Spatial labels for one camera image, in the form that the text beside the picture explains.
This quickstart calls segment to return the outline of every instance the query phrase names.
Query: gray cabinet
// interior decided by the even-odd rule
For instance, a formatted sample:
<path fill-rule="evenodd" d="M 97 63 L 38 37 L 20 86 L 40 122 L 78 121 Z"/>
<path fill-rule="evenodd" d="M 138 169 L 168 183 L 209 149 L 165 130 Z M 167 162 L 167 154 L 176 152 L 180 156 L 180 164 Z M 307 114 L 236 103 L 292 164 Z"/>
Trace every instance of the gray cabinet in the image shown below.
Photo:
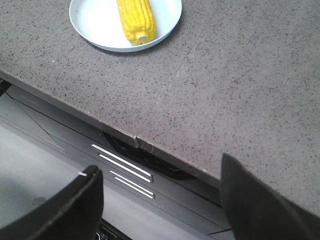
<path fill-rule="evenodd" d="M 189 226 L 203 236 L 230 229 L 221 207 L 121 155 L 100 130 L 17 87 L 12 86 L 7 94 L 0 98 L 0 117 L 67 156 L 75 165 L 98 165 L 106 188 L 122 189 L 126 198 L 135 199 L 135 204 L 158 209 L 178 226 Z M 109 217 L 108 209 L 105 212 L 107 221 L 116 224 L 117 219 Z M 128 230 L 128 226 L 116 227 Z"/>

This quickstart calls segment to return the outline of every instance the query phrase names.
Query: corn on the cob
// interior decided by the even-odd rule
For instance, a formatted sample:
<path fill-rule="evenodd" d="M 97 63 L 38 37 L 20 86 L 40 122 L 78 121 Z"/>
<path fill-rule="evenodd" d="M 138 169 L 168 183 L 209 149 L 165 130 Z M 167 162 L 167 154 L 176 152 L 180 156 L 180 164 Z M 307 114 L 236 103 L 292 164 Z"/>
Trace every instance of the corn on the cob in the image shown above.
<path fill-rule="evenodd" d="M 134 44 L 155 39 L 157 24 L 149 0 L 117 0 L 123 32 Z"/>

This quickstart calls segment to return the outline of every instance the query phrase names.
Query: silver stripe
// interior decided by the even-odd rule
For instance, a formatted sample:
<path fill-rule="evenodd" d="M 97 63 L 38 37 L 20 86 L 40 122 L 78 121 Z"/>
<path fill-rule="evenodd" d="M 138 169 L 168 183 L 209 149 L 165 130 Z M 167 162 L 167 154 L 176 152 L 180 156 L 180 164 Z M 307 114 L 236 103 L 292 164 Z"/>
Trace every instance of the silver stripe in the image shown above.
<path fill-rule="evenodd" d="M 150 196 L 150 195 L 146 194 L 144 191 L 141 191 L 140 189 L 136 188 L 135 186 L 132 186 L 131 184 L 129 184 L 129 183 L 127 183 L 127 182 L 123 181 L 122 179 L 118 178 L 117 176 L 115 176 L 114 178 L 115 178 L 115 179 L 117 179 L 118 181 L 120 181 L 120 182 L 124 183 L 125 185 L 129 186 L 130 188 L 132 188 L 132 189 L 134 189 L 134 190 L 138 191 L 139 193 L 141 193 L 141 194 L 143 194 L 143 195 L 147 196 L 148 198 L 151 198 L 151 199 L 153 199 L 153 198 L 154 198 L 153 196 Z"/>
<path fill-rule="evenodd" d="M 102 157 L 102 158 L 104 158 L 105 160 L 108 160 L 109 162 L 117 165 L 118 167 L 120 167 L 120 168 L 128 171 L 129 173 L 132 173 L 133 175 L 136 175 L 137 177 L 139 177 L 139 178 L 147 181 L 148 183 L 151 183 L 151 180 L 149 180 L 148 178 L 140 175 L 139 173 L 136 173 L 135 171 L 132 171 L 131 169 L 127 168 L 126 166 L 123 166 L 123 165 L 121 165 L 120 163 L 118 163 L 118 162 L 116 162 L 116 161 L 114 161 L 114 160 L 112 160 L 112 159 L 110 159 L 110 158 L 108 158 L 108 157 L 106 157 L 106 156 L 104 156 L 104 155 L 102 155 L 102 154 L 99 154 L 99 156 Z"/>
<path fill-rule="evenodd" d="M 129 182 L 129 183 L 131 183 L 131 184 L 135 185 L 137 188 L 140 188 L 141 190 L 143 190 L 143 191 L 147 192 L 148 194 L 150 194 L 150 195 L 154 196 L 154 193 L 153 193 L 153 192 L 151 192 L 151 191 L 149 191 L 149 190 L 145 189 L 144 187 L 140 186 L 139 184 L 136 184 L 135 182 L 133 182 L 133 181 L 131 181 L 131 180 L 127 179 L 126 177 L 121 176 L 120 174 L 118 174 L 118 173 L 116 173 L 116 172 L 114 172 L 114 171 L 110 171 L 110 173 L 112 173 L 113 175 L 118 176 L 119 178 L 123 179 L 124 181 L 127 181 L 127 182 Z"/>
<path fill-rule="evenodd" d="M 134 164 L 132 164 L 132 163 L 130 163 L 130 162 L 122 159 L 121 157 L 119 157 L 119 156 L 117 156 L 117 155 L 114 155 L 113 153 L 111 153 L 111 152 L 103 149 L 102 147 L 99 147 L 99 146 L 97 146 L 97 145 L 95 145 L 95 144 L 91 144 L 91 146 L 92 146 L 93 148 L 98 149 L 98 150 L 100 150 L 101 152 L 104 152 L 105 154 L 108 154 L 109 156 L 111 156 L 111 157 L 113 157 L 113 158 L 115 158 L 115 159 L 123 162 L 124 164 L 127 164 L 127 165 L 129 165 L 130 167 L 133 167 L 134 169 L 136 169 L 136 170 L 144 173 L 145 175 L 147 175 L 147 176 L 149 176 L 149 177 L 152 176 L 149 172 L 141 169 L 140 167 L 137 167 L 136 165 L 134 165 Z"/>

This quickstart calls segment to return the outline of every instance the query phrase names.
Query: chipped countertop edge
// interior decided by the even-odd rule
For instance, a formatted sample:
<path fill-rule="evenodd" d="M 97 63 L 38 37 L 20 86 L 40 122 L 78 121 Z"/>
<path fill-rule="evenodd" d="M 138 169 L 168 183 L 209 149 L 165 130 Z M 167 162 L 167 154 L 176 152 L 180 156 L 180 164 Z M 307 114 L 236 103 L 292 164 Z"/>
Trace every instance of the chipped countertop edge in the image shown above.
<path fill-rule="evenodd" d="M 47 103 L 65 112 L 68 112 L 74 117 L 79 118 L 80 120 L 96 127 L 101 131 L 106 132 L 107 134 L 113 135 L 114 137 L 126 142 L 127 144 L 135 148 L 140 147 L 141 149 L 154 154 L 156 157 L 165 159 L 170 164 L 173 164 L 176 167 L 181 168 L 185 172 L 199 178 L 202 181 L 207 182 L 208 184 L 211 184 L 216 188 L 219 188 L 220 186 L 220 176 L 212 176 L 207 174 L 205 169 L 200 169 L 198 166 L 193 164 L 191 161 L 184 159 L 182 156 L 178 156 L 173 152 L 164 149 L 161 146 L 157 146 L 150 140 L 140 137 L 138 133 L 130 134 L 108 122 L 97 119 L 91 113 L 84 112 L 79 107 L 63 102 L 58 97 L 54 97 L 49 92 L 41 90 L 34 85 L 26 84 L 19 78 L 12 76 L 11 74 L 3 70 L 0 70 L 0 78 L 5 79 L 6 81 L 10 82 L 16 87 L 27 91 L 28 93 L 42 99 L 43 101 L 46 101 Z"/>

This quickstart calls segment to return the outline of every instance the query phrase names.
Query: speckled stone countertop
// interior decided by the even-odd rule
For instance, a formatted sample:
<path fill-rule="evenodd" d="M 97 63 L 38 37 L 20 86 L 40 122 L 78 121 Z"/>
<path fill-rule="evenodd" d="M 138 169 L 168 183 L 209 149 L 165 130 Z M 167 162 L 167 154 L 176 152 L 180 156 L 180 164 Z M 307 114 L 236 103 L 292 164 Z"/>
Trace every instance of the speckled stone countertop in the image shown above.
<path fill-rule="evenodd" d="M 320 216 L 320 1 L 183 1 L 172 34 L 100 50 L 68 0 L 0 6 L 0 77 L 217 186 L 222 153 Z"/>

